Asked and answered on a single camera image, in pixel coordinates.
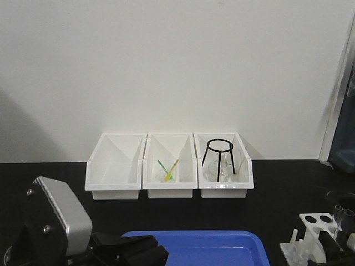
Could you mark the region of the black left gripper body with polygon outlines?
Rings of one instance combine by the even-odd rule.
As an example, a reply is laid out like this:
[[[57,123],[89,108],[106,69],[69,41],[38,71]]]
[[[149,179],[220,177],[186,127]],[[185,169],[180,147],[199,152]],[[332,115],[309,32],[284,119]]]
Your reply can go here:
[[[64,265],[166,265],[169,252],[152,235],[113,236],[92,233],[85,252]]]

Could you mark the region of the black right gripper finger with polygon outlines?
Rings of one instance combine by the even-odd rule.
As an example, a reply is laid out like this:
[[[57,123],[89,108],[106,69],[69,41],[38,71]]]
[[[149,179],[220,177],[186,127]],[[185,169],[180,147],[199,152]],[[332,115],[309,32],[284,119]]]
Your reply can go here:
[[[325,265],[354,265],[354,251],[339,245],[327,231],[320,231],[318,240],[326,256]]]

